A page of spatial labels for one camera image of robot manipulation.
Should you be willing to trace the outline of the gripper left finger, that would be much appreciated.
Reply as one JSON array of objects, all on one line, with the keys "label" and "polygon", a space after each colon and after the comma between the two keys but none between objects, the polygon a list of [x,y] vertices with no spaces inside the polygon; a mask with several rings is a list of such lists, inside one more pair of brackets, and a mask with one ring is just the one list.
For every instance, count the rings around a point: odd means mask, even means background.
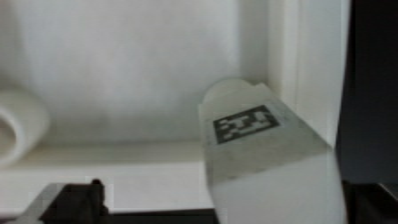
[{"label": "gripper left finger", "polygon": [[52,183],[15,219],[15,224],[109,224],[105,185],[98,179],[89,183]]}]

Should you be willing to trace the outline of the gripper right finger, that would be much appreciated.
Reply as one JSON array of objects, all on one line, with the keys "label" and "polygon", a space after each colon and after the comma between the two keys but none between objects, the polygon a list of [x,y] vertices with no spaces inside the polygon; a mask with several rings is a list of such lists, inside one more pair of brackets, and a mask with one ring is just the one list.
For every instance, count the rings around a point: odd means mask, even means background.
[{"label": "gripper right finger", "polygon": [[343,182],[349,224],[398,224],[398,183]]}]

